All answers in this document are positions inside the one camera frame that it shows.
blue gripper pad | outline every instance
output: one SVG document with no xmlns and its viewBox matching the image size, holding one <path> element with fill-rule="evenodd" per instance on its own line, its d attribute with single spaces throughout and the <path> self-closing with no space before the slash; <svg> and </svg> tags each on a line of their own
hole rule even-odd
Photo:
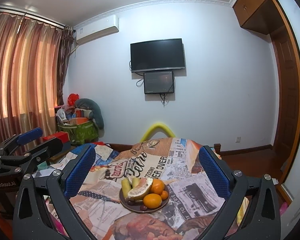
<svg viewBox="0 0 300 240">
<path fill-rule="evenodd" d="M 96 151 L 92 146 L 89 146 L 77 165 L 66 178 L 64 194 L 67 199 L 77 195 L 95 160 Z"/>
<path fill-rule="evenodd" d="M 29 132 L 21 134 L 17 139 L 17 144 L 25 145 L 29 142 L 39 139 L 42 135 L 43 135 L 42 129 L 37 127 Z"/>
<path fill-rule="evenodd" d="M 230 196 L 229 180 L 204 147 L 199 150 L 199 161 L 218 196 L 227 200 Z"/>
</svg>

plate of fruit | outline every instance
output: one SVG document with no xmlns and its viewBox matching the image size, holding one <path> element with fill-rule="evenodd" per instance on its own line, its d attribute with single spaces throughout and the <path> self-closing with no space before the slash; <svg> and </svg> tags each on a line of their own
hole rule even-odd
<svg viewBox="0 0 300 240">
<path fill-rule="evenodd" d="M 152 213 L 169 201 L 169 190 L 161 179 L 135 178 L 121 181 L 119 193 L 122 206 L 136 213 Z"/>
</svg>

yellow foam tube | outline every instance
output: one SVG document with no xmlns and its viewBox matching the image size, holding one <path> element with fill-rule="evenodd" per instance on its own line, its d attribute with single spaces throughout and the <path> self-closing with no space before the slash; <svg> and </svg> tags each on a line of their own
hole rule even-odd
<svg viewBox="0 0 300 240">
<path fill-rule="evenodd" d="M 146 133 L 141 138 L 140 142 L 144 142 L 144 141 L 148 140 L 151 133 L 157 128 L 162 129 L 168 137 L 175 137 L 174 133 L 170 130 L 170 128 L 168 126 L 166 126 L 164 123 L 157 122 L 149 127 L 149 129 L 146 131 Z"/>
</svg>

wooden floor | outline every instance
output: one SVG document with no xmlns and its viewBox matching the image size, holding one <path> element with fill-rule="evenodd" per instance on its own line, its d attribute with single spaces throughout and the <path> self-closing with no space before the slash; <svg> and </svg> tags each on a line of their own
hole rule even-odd
<svg viewBox="0 0 300 240">
<path fill-rule="evenodd" d="M 264 174 L 269 174 L 277 180 L 282 176 L 280 168 L 284 160 L 270 149 L 222 156 L 221 158 L 232 170 L 240 170 L 246 176 L 261 178 Z M 283 200 L 281 197 L 278 199 L 281 206 Z"/>
</svg>

small orange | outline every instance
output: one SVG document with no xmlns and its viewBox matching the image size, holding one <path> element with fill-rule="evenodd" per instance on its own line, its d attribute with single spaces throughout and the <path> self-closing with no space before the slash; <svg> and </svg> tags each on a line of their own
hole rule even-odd
<svg viewBox="0 0 300 240">
<path fill-rule="evenodd" d="M 157 208 L 160 207 L 162 203 L 162 199 L 160 197 L 160 195 L 158 194 L 148 194 L 143 198 L 143 204 L 147 207 L 147 208 Z"/>
<path fill-rule="evenodd" d="M 162 191 L 162 193 L 161 193 L 161 199 L 162 200 L 166 200 L 168 196 L 169 196 L 168 192 L 166 192 L 165 190 Z"/>
<path fill-rule="evenodd" d="M 164 186 L 164 182 L 161 179 L 153 179 L 150 191 L 151 193 L 161 195 L 164 190 Z"/>
</svg>

